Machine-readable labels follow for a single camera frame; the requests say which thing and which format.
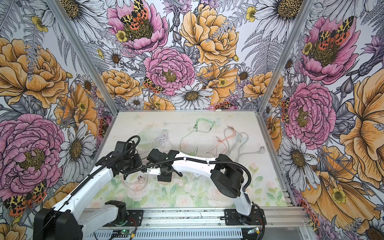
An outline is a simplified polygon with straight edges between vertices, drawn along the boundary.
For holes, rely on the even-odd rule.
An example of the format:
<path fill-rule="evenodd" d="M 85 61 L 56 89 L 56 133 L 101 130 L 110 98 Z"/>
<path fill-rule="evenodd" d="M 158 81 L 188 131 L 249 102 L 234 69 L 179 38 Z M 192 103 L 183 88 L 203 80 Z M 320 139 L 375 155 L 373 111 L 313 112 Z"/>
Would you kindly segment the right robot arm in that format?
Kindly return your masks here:
<path fill-rule="evenodd" d="M 234 210 L 224 210 L 227 226 L 265 226 L 267 224 L 264 210 L 251 202 L 246 188 L 251 184 L 250 171 L 243 165 L 220 154 L 216 158 L 194 157 L 171 150 L 167 154 L 153 149 L 147 156 L 149 161 L 143 173 L 157 175 L 159 182 L 170 182 L 172 174 L 180 177 L 183 173 L 209 178 L 216 189 L 231 198 Z"/>

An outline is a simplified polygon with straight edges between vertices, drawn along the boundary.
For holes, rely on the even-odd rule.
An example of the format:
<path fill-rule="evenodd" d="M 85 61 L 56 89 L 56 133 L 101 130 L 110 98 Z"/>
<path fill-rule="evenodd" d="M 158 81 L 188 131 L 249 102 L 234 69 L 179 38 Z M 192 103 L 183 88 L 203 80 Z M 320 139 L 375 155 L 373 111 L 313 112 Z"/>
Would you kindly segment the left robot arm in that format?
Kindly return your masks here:
<path fill-rule="evenodd" d="M 96 194 L 116 175 L 140 163 L 136 147 L 139 136 L 117 142 L 115 150 L 102 157 L 88 176 L 50 209 L 40 210 L 34 219 L 35 240 L 83 240 L 107 224 L 125 224 L 129 218 L 126 204 L 109 201 L 92 213 L 84 210 Z"/>

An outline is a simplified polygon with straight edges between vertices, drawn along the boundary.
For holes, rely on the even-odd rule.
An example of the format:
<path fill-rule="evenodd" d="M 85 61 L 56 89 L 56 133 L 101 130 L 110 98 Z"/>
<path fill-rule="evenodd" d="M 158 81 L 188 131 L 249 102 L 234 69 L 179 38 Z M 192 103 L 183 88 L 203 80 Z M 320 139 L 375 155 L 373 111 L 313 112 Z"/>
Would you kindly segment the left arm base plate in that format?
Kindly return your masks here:
<path fill-rule="evenodd" d="M 104 227 L 140 227 L 143 221 L 144 210 L 127 210 L 126 216 L 115 220 Z"/>

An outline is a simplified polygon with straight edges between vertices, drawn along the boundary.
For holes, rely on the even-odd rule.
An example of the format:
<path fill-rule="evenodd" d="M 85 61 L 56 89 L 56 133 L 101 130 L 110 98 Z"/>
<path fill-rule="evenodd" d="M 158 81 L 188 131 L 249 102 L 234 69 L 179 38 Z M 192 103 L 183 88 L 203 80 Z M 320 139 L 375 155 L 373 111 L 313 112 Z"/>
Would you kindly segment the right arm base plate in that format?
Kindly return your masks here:
<path fill-rule="evenodd" d="M 262 226 L 267 224 L 264 210 L 255 206 L 252 207 L 248 216 L 239 214 L 235 209 L 225 209 L 221 220 L 224 220 L 227 226 Z"/>

